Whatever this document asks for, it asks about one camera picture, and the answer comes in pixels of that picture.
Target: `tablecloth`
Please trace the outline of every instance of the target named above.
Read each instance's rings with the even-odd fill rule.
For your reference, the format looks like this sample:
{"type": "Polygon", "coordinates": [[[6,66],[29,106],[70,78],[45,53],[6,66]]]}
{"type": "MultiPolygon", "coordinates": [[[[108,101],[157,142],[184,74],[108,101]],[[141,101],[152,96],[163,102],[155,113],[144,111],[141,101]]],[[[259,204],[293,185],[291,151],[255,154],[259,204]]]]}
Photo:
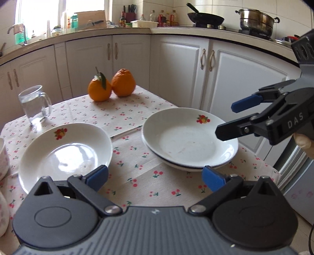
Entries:
{"type": "MultiPolygon", "coordinates": [[[[86,122],[104,128],[112,137],[113,157],[109,165],[109,180],[99,193],[121,206],[177,206],[186,208],[208,196],[211,190],[203,183],[201,173],[174,169],[162,163],[141,139],[141,126],[153,113],[175,107],[164,99],[136,87],[125,98],[112,95],[102,103],[93,102],[88,95],[70,99],[53,106],[51,116],[41,125],[30,126],[26,116],[7,123],[1,137],[5,139],[10,157],[10,170],[0,181],[0,191],[10,210],[9,227],[0,237],[0,250],[13,253],[19,246],[12,229],[12,219],[26,197],[18,179],[19,161],[29,144],[52,127],[86,122]]],[[[268,175],[277,182],[280,174],[239,146],[238,153],[227,165],[219,168],[224,174],[236,173],[245,180],[268,175]]]]}

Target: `water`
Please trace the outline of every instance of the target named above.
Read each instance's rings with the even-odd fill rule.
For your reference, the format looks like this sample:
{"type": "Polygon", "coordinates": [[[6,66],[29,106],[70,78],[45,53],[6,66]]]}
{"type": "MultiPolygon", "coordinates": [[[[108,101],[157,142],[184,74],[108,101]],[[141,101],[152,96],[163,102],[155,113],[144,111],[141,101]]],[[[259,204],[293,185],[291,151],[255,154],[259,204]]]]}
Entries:
{"type": "Polygon", "coordinates": [[[44,112],[46,108],[43,106],[44,103],[42,97],[38,96],[38,94],[33,94],[22,98],[20,101],[25,114],[32,125],[36,125],[44,121],[44,112]]]}

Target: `hand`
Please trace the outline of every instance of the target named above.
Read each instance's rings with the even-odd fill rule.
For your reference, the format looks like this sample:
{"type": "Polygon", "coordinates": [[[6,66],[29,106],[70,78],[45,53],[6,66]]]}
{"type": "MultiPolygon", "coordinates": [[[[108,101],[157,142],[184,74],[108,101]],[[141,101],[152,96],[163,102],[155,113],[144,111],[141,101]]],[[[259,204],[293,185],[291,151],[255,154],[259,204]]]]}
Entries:
{"type": "Polygon", "coordinates": [[[307,154],[311,159],[314,159],[314,141],[306,135],[294,133],[295,143],[307,154]]]}

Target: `orange with leaf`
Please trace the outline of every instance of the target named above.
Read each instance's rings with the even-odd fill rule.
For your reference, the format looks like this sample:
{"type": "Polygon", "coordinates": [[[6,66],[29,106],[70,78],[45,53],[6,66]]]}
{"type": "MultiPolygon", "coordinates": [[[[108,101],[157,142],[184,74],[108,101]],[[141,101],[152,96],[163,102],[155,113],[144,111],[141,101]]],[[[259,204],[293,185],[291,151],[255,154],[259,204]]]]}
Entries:
{"type": "Polygon", "coordinates": [[[111,80],[113,92],[120,97],[129,96],[135,90],[136,82],[127,69],[120,69],[111,80]]]}
{"type": "Polygon", "coordinates": [[[97,75],[89,83],[87,93],[95,102],[103,102],[108,100],[111,95],[111,84],[103,73],[99,72],[97,67],[95,68],[97,75]]]}

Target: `black pan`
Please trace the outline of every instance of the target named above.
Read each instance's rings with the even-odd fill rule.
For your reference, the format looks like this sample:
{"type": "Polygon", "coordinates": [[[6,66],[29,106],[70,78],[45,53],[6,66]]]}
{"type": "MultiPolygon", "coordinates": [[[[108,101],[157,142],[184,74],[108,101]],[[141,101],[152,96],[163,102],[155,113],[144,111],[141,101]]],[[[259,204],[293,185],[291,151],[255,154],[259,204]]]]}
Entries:
{"type": "Polygon", "coordinates": [[[199,23],[203,25],[210,24],[213,26],[219,26],[225,20],[223,17],[217,16],[214,14],[199,12],[191,3],[187,3],[187,6],[191,8],[193,11],[195,11],[195,12],[190,12],[187,14],[193,23],[199,23]]]}

